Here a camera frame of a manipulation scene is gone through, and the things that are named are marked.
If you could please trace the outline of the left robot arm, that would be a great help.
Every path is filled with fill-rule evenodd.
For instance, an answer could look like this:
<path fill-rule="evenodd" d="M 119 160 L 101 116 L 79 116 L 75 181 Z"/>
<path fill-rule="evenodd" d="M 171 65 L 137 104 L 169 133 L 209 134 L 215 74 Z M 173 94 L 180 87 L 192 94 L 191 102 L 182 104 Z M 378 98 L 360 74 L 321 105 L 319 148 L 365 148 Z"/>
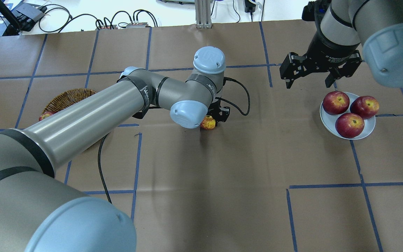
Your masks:
<path fill-rule="evenodd" d="M 225 54 L 196 51 L 186 81 L 127 67 L 117 82 L 23 130 L 0 132 L 0 252 L 134 252 L 127 214 L 55 179 L 56 169 L 150 105 L 198 128 L 223 87 Z"/>

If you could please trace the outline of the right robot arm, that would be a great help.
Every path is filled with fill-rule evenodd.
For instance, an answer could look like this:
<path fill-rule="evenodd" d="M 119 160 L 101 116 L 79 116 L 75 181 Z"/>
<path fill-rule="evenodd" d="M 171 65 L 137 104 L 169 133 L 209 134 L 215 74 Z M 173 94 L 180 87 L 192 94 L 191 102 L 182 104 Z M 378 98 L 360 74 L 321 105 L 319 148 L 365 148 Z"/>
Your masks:
<path fill-rule="evenodd" d="M 290 52 L 280 67 L 286 87 L 311 73 L 326 73 L 326 87 L 351 77 L 366 62 L 380 85 L 403 88 L 403 0 L 315 0 L 301 16 L 316 33 L 300 56 Z"/>

